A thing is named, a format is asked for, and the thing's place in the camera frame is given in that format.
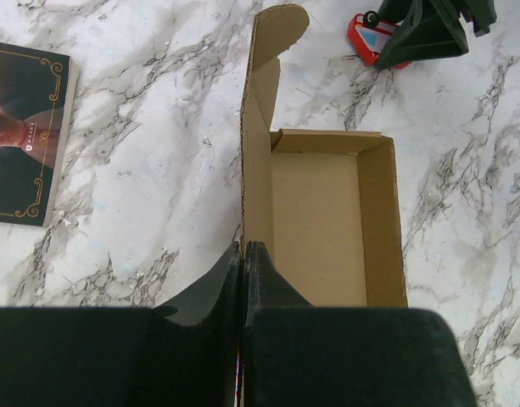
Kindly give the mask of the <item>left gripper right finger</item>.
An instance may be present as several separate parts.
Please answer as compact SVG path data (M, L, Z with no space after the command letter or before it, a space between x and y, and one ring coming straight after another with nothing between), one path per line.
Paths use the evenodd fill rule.
M474 406L455 337L433 311L309 303L251 241L243 264L247 406Z

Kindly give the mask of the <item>cardboard box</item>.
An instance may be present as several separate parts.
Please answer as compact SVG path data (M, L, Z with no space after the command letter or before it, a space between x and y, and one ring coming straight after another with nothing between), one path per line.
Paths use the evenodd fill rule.
M394 142L377 131L271 122L282 53L310 23L297 4L254 17L240 114L243 240L316 306L404 307Z

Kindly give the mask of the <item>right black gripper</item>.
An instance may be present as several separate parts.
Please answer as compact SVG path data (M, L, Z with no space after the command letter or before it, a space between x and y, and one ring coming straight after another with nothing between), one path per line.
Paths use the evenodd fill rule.
M493 0L388 0L377 14L381 20L400 25L376 61L380 70L462 56L468 44L460 16L472 23L475 37L489 34L497 19Z

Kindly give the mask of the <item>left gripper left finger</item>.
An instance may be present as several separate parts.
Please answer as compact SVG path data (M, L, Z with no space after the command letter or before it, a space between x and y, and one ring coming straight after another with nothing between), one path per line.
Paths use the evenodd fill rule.
M231 406L241 254L154 307L0 307L0 406Z

